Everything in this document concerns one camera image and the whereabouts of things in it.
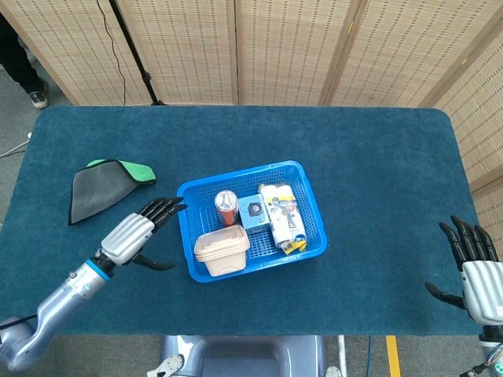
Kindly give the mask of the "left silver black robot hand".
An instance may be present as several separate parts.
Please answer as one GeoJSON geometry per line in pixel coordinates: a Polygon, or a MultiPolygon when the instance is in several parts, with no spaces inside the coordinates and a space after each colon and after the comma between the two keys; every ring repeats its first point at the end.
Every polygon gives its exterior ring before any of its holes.
{"type": "Polygon", "coordinates": [[[182,197],[156,198],[142,209],[126,216],[102,241],[101,253],[114,265],[136,265],[166,271],[174,265],[155,262],[142,254],[145,243],[175,214],[187,208],[182,197]]]}

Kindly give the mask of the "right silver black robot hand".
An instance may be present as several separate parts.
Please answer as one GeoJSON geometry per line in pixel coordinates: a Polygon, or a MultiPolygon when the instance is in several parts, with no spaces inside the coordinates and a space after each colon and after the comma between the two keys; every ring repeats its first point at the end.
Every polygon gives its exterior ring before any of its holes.
{"type": "Polygon", "coordinates": [[[424,284],[431,296],[458,309],[482,326],[502,325],[502,262],[489,233],[480,225],[470,225],[457,216],[453,226],[439,224],[446,235],[457,271],[462,296],[447,294],[433,283],[424,284]]]}

